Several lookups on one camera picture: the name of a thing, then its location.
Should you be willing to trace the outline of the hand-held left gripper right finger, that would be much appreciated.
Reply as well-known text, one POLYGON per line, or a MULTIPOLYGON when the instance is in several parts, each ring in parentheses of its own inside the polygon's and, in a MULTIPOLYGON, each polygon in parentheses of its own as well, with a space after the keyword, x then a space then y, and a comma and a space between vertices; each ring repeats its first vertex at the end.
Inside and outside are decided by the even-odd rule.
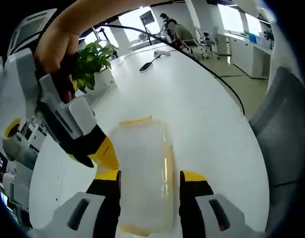
POLYGON ((179 216, 184 238, 253 238, 243 212, 214 194, 205 176, 180 172, 179 216))

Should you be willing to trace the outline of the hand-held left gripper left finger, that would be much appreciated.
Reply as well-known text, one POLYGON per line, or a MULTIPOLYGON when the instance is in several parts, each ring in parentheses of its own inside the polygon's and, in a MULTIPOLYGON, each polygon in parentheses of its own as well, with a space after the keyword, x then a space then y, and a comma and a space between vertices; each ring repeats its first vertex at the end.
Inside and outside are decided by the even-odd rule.
POLYGON ((54 211, 54 238, 114 238, 120 216, 121 171, 96 176, 86 192, 78 192, 54 211))

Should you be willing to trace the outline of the person's right hand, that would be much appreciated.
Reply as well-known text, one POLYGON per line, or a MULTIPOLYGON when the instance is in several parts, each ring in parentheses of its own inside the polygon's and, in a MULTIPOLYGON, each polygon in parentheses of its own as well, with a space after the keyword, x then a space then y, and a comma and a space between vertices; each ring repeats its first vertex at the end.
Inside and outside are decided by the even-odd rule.
POLYGON ((78 40, 77 34, 52 23, 40 38, 35 52, 43 74, 57 73, 64 56, 77 51, 78 40))

